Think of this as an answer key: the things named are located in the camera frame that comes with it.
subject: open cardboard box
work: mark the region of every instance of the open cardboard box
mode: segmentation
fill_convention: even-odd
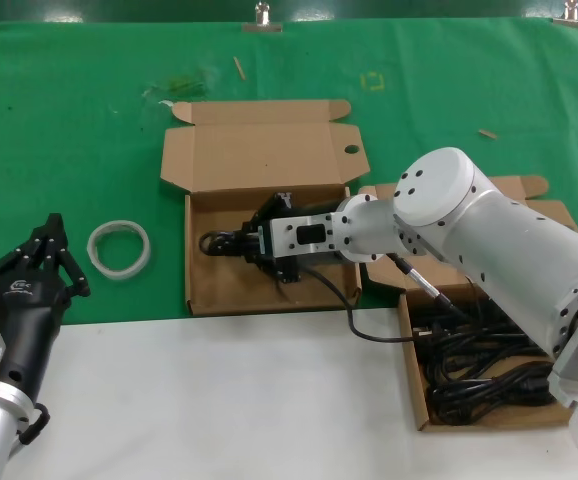
[[[532,209],[560,222],[576,231],[578,227],[571,218],[565,205],[557,200],[534,200],[535,197],[547,193],[549,184],[542,177],[512,176],[493,177],[490,179],[507,197],[524,203]],[[376,195],[379,199],[390,199],[395,191],[395,184],[364,187],[361,193]],[[473,290],[467,278],[450,265],[435,260],[430,255],[423,257],[408,257],[407,261],[420,272],[432,285],[447,295],[453,302],[473,301]],[[411,335],[410,309],[433,303],[431,298],[422,291],[413,281],[405,277],[388,258],[367,264],[369,280],[383,285],[392,286],[404,291],[398,303],[400,333],[402,336]],[[416,349],[413,344],[403,344],[407,377],[413,403],[413,412],[418,430],[422,431],[456,431],[456,429],[508,429],[508,428],[537,428],[547,426],[566,425],[571,416],[570,410],[558,403],[545,407],[503,406],[483,417],[472,426],[442,425],[428,409],[425,399],[427,383],[422,374]],[[494,365],[486,375],[500,375],[508,370],[535,360],[532,357],[512,357]]]
[[[277,284],[243,258],[208,257],[198,248],[211,230],[238,230],[274,193],[294,206],[342,201],[344,184],[369,171],[358,127],[332,120],[345,100],[176,103],[195,126],[165,134],[161,177],[185,200],[185,297],[200,315],[340,308],[316,279]],[[351,304],[360,298],[357,265],[324,265]]]

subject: green table surface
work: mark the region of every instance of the green table surface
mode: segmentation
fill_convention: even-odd
[[[353,187],[392,182],[420,155],[455,146],[488,175],[545,176],[578,222],[578,29],[545,19],[296,23],[283,34],[0,24],[0,256],[63,214],[92,290],[65,323],[188,315],[184,192],[159,179],[164,130],[177,122],[158,102],[181,78],[202,80],[192,100],[348,99],[343,121],[360,127],[372,168]],[[126,282],[99,274],[85,251],[114,219],[141,224],[153,246]],[[110,239],[103,260],[126,265],[133,240]],[[366,289],[363,306],[390,304]]]

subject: box flap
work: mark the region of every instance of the box flap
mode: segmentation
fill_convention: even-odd
[[[161,177],[190,192],[339,185],[369,171],[345,100],[176,103]]]
[[[547,217],[578,231],[578,227],[571,218],[567,207],[562,202],[557,200],[527,201],[527,199],[547,193],[549,183],[543,177],[535,175],[521,177],[516,175],[492,177],[491,181],[507,197],[525,203]],[[363,187],[360,192],[376,195],[380,199],[387,199],[391,198],[395,188],[395,183],[382,184],[375,187]],[[407,261],[432,285],[440,289],[467,283],[467,279],[462,273],[451,265],[438,262],[431,255],[408,257]],[[381,258],[377,262],[367,264],[367,276],[372,282],[404,288],[407,292],[419,290],[418,285],[405,277],[393,262],[386,257]]]
[[[346,100],[279,100],[260,102],[177,102],[171,108],[178,120],[193,125],[329,122],[346,117]]]

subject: small wooden stick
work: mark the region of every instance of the small wooden stick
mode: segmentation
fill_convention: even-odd
[[[245,80],[247,80],[247,77],[245,77],[245,72],[242,70],[242,66],[240,65],[240,62],[238,61],[238,57],[233,57],[233,61],[236,62],[236,68],[238,69],[238,73],[240,74],[240,78],[242,78],[242,81],[244,82]]]
[[[480,135],[484,135],[485,137],[489,137],[489,138],[493,138],[494,140],[498,140],[498,135],[496,135],[493,132],[490,132],[489,130],[483,130],[481,128],[480,130],[478,130],[478,133],[480,133]]]

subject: plastic ring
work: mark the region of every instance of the plastic ring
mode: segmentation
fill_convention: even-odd
[[[124,270],[111,270],[105,267],[100,259],[98,258],[98,247],[97,243],[103,236],[123,230],[129,230],[140,235],[142,239],[142,253],[138,260],[131,265],[129,268]],[[111,280],[125,280],[136,275],[140,270],[142,270],[145,265],[149,262],[149,257],[151,257],[151,245],[149,244],[149,237],[147,232],[135,222],[130,222],[128,220],[114,220],[113,222],[107,222],[96,228],[93,233],[89,236],[89,242],[87,242],[87,253],[89,254],[89,260],[96,269],[102,273],[105,277]]]

